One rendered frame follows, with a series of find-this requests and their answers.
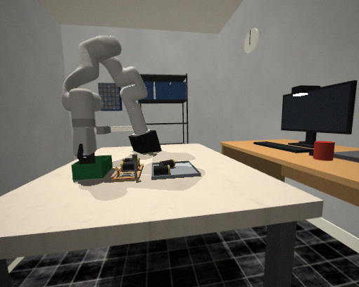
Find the tan battery board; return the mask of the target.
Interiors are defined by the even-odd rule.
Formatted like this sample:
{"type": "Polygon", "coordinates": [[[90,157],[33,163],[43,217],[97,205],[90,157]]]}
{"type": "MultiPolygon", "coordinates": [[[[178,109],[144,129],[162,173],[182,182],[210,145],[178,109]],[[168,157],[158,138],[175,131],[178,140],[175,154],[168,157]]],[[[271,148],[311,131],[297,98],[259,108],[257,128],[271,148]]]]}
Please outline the tan battery board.
{"type": "Polygon", "coordinates": [[[118,172],[116,175],[111,179],[112,182],[119,182],[119,181],[139,181],[141,171],[143,169],[144,164],[139,163],[137,165],[137,154],[132,154],[132,161],[134,161],[134,170],[119,170],[117,167],[115,170],[118,172]]]}

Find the green open-top box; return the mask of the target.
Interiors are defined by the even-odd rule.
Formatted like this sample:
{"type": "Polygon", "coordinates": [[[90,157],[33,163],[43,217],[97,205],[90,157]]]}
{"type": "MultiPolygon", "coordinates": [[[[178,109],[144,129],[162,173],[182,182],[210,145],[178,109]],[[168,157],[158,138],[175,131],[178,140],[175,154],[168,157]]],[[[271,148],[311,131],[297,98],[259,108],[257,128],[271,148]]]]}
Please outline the green open-top box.
{"type": "Polygon", "coordinates": [[[73,163],[73,181],[103,179],[113,168],[112,155],[95,155],[96,163],[73,163]]]}

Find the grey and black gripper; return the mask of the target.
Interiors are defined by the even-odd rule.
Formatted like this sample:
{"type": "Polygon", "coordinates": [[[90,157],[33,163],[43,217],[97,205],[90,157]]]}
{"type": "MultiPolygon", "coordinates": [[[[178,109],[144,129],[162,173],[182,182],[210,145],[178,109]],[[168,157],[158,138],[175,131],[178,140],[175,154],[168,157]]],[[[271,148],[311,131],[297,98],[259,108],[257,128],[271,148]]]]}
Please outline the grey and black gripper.
{"type": "Polygon", "coordinates": [[[95,162],[96,137],[95,127],[73,127],[73,153],[80,164],[95,162]],[[85,155],[83,155],[83,153],[85,155]],[[86,157],[83,158],[83,157],[86,157]]]}

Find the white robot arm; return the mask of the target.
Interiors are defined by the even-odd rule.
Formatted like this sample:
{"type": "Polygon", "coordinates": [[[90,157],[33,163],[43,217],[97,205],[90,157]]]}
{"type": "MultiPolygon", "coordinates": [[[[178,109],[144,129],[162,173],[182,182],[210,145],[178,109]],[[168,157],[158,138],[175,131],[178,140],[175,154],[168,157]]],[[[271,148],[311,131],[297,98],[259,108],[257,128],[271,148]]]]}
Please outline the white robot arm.
{"type": "Polygon", "coordinates": [[[78,46],[77,69],[64,81],[62,90],[63,107],[71,111],[73,127],[96,126],[94,110],[96,112],[103,108],[103,99],[90,90],[77,88],[99,77],[101,63],[116,85],[125,87],[120,91],[120,97],[134,130],[132,136],[140,136],[151,131],[147,129],[141,106],[135,102],[146,98],[148,92],[139,71],[135,67],[123,68],[116,58],[121,50],[120,42],[112,36],[98,36],[78,46]],[[131,84],[134,85],[126,87],[131,84]]]}

